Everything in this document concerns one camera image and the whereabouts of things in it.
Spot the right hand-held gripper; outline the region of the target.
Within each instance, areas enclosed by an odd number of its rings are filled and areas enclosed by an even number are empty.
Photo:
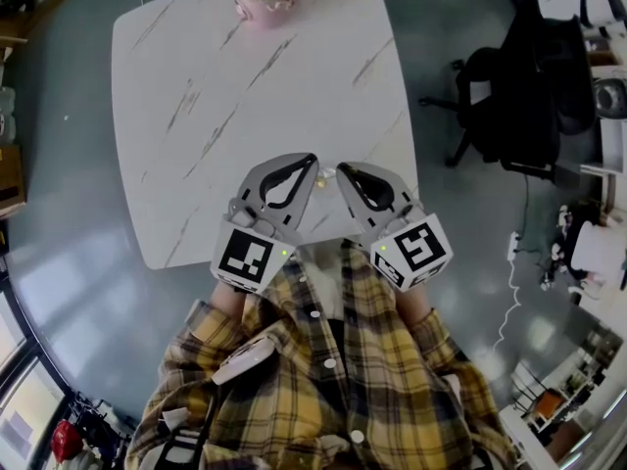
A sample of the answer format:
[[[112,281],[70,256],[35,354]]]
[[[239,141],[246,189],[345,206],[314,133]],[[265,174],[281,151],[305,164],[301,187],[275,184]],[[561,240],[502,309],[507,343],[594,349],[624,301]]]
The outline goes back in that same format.
[[[453,250],[437,215],[424,211],[401,176],[366,163],[339,163],[337,172],[370,263],[397,290],[406,292],[447,266]]]

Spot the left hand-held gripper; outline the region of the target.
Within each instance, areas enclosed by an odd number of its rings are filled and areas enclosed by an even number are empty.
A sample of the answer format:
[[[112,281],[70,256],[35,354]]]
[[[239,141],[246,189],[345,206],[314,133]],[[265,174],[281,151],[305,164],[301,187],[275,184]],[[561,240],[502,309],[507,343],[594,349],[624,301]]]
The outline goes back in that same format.
[[[305,213],[319,163],[313,153],[285,154],[254,166],[229,201],[211,263],[212,274],[235,289],[261,294],[303,242],[298,227]],[[234,211],[249,206],[289,230],[291,241],[236,226]]]

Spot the person's left hand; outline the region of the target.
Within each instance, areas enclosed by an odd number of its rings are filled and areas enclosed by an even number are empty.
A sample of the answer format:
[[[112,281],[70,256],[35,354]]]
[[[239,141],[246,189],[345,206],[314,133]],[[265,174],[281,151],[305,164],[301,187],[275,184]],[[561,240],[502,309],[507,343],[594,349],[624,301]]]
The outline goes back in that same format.
[[[257,213],[249,206],[234,211],[229,220],[236,226],[254,230],[269,238],[291,241],[294,237],[292,232]]]

